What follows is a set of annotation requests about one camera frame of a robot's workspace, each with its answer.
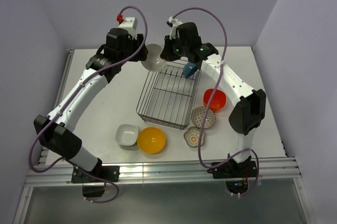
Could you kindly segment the orange white round bowl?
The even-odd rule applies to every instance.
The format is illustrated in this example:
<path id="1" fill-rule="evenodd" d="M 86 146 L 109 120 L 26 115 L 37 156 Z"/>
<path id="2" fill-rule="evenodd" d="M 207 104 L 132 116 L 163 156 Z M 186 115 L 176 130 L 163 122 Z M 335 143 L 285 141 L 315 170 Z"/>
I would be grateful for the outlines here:
<path id="1" fill-rule="evenodd" d="M 147 44 L 146 49 L 148 53 L 146 60 L 142 61 L 143 67 L 151 72 L 162 70 L 166 65 L 166 60 L 161 58 L 163 47 L 158 44 Z"/>

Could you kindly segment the blue ceramic bowl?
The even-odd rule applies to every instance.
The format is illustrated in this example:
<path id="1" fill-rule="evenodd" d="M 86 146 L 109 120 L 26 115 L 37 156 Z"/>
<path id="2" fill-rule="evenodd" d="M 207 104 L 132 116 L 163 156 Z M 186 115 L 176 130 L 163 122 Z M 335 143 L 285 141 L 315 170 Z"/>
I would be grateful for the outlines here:
<path id="1" fill-rule="evenodd" d="M 191 76 L 194 75 L 194 73 L 198 70 L 198 67 L 193 64 L 193 63 L 190 63 L 188 62 L 184 67 L 183 67 L 183 70 L 182 70 L 182 76 L 184 78 L 190 78 Z"/>

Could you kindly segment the red orange square bowl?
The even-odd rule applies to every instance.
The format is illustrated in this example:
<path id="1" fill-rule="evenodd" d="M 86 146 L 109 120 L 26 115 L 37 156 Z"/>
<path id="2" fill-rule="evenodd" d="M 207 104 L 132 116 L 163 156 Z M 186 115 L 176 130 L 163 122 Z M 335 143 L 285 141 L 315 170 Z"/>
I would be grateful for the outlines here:
<path id="1" fill-rule="evenodd" d="M 213 92 L 213 89 L 208 89 L 205 91 L 203 95 L 203 106 L 204 107 L 207 106 L 212 92 Z M 211 101 L 209 109 L 212 110 L 214 113 L 217 113 L 225 107 L 226 101 L 227 101 L 226 94 L 223 91 L 217 89 Z"/>

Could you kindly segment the white square bowl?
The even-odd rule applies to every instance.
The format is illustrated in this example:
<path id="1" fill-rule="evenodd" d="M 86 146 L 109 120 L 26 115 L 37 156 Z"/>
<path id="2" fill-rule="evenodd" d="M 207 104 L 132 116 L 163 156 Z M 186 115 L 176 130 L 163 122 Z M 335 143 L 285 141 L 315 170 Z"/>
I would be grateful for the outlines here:
<path id="1" fill-rule="evenodd" d="M 132 146 L 136 144 L 138 138 L 138 128 L 130 124 L 122 124 L 118 127 L 115 140 L 119 145 Z"/>

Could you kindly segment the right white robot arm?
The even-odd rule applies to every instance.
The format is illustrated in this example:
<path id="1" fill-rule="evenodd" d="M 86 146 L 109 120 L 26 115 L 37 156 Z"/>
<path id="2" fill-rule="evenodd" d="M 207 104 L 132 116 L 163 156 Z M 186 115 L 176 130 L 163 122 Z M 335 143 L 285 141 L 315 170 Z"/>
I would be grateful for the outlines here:
<path id="1" fill-rule="evenodd" d="M 182 23 L 179 19 L 167 21 L 170 34 L 164 38 L 161 59 L 173 62 L 186 57 L 198 69 L 206 73 L 218 84 L 234 107 L 229 123 L 237 133 L 228 163 L 228 171 L 238 177 L 246 170 L 245 161 L 251 155 L 251 146 L 256 129 L 265 117 L 266 93 L 255 90 L 243 81 L 221 58 L 219 51 L 211 43 L 203 43 L 193 22 Z"/>

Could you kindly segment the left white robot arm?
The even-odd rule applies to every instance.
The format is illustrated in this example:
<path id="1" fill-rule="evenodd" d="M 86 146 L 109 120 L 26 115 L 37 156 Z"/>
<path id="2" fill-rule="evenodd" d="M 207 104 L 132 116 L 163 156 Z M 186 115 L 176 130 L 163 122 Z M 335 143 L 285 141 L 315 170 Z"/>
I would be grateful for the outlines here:
<path id="1" fill-rule="evenodd" d="M 138 34 L 135 28 L 112 28 L 66 98 L 47 116 L 38 115 L 34 119 L 35 142 L 84 169 L 89 181 L 102 177 L 102 161 L 83 146 L 73 131 L 89 104 L 121 71 L 123 64 L 146 60 L 146 38 L 147 33 Z"/>

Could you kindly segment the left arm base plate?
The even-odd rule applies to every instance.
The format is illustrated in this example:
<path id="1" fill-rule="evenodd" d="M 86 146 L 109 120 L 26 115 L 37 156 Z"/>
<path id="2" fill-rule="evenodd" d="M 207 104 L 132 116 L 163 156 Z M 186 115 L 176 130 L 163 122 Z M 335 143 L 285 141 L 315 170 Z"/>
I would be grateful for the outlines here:
<path id="1" fill-rule="evenodd" d="M 98 171 L 95 172 L 85 171 L 81 168 L 74 168 L 71 183 L 87 184 L 94 182 L 103 182 L 103 180 L 118 182 L 119 175 L 119 166 L 101 166 L 99 167 Z"/>

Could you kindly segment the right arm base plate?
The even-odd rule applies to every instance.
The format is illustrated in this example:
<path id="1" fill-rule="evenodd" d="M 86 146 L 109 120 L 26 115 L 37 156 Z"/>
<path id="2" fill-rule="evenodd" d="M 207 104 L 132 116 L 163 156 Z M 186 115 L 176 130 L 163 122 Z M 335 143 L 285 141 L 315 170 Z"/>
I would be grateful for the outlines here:
<path id="1" fill-rule="evenodd" d="M 230 160 L 217 168 L 207 170 L 207 173 L 212 174 L 214 179 L 243 178 L 245 176 L 251 178 L 255 177 L 257 172 L 256 162 L 250 159 L 241 163 Z"/>

